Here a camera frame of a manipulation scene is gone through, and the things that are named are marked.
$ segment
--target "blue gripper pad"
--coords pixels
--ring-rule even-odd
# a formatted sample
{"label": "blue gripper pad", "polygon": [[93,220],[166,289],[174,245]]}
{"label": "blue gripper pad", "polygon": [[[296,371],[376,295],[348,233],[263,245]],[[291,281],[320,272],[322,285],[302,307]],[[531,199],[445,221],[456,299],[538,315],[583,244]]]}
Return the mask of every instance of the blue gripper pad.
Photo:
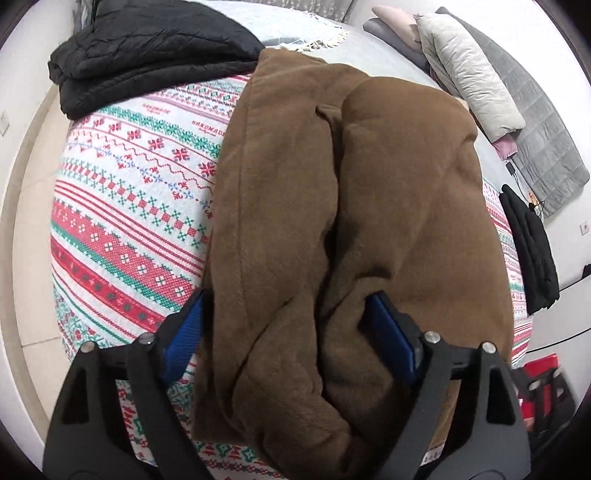
{"label": "blue gripper pad", "polygon": [[161,379],[166,386],[181,379],[201,340],[205,298],[202,292],[164,352],[164,372]]}
{"label": "blue gripper pad", "polygon": [[383,291],[367,297],[364,315],[371,326],[382,362],[395,378],[413,385],[423,360],[420,329],[409,315],[394,308]]}

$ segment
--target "metal screw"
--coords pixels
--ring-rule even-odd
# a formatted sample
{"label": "metal screw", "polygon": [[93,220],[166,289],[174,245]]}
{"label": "metal screw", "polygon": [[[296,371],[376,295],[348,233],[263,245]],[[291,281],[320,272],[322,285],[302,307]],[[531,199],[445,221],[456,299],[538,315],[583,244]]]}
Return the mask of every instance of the metal screw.
{"label": "metal screw", "polygon": [[138,342],[142,345],[151,345],[156,340],[156,336],[152,332],[144,332],[138,337]]}
{"label": "metal screw", "polygon": [[94,342],[84,342],[80,347],[80,352],[82,353],[90,353],[95,349],[96,343]]}
{"label": "metal screw", "polygon": [[425,337],[425,340],[429,343],[438,343],[439,340],[441,340],[441,335],[439,335],[437,332],[433,332],[432,330],[425,332],[423,336]]}
{"label": "metal screw", "polygon": [[482,344],[482,349],[491,355],[496,352],[496,346],[492,342],[484,342]]}

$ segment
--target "brown garment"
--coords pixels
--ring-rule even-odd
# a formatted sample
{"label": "brown garment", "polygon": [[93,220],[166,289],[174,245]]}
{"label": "brown garment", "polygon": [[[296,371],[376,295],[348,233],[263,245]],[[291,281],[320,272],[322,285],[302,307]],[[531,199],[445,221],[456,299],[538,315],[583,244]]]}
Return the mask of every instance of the brown garment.
{"label": "brown garment", "polygon": [[195,438],[247,443],[290,480],[364,477],[408,411],[360,325],[379,290],[422,330],[509,358],[475,138],[441,91],[261,53],[220,155]]}

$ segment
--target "red object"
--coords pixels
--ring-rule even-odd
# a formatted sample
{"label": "red object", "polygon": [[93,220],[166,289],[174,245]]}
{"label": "red object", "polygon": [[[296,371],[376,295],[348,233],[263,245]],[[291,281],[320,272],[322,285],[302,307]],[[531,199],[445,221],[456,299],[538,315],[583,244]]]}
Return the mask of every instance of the red object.
{"label": "red object", "polygon": [[[527,362],[523,369],[527,372],[530,377],[536,377],[549,369],[558,368],[558,355],[552,353],[551,355],[545,356],[543,358],[538,358],[537,360],[532,360],[531,362]],[[550,389],[549,385],[544,387],[544,415],[548,415],[550,413],[550,407],[552,403],[552,390]],[[532,402],[527,400],[523,401],[521,405],[521,413],[523,414],[523,418],[527,421],[528,419],[532,419],[535,416],[535,406]]]}

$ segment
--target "beige floor tile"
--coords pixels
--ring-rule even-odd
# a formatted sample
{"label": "beige floor tile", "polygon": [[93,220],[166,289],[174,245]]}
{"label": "beige floor tile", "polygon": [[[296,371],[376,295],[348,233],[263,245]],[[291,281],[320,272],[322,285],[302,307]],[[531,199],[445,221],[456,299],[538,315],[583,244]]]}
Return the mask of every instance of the beige floor tile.
{"label": "beige floor tile", "polygon": [[23,189],[48,177],[59,168],[69,126],[70,121],[60,110],[60,98],[57,95],[47,112],[31,151],[22,180]]}
{"label": "beige floor tile", "polygon": [[34,343],[22,351],[43,410],[51,418],[61,385],[70,368],[61,339]]}
{"label": "beige floor tile", "polygon": [[21,191],[12,244],[12,284],[22,345],[60,335],[53,300],[50,222],[54,176]]}

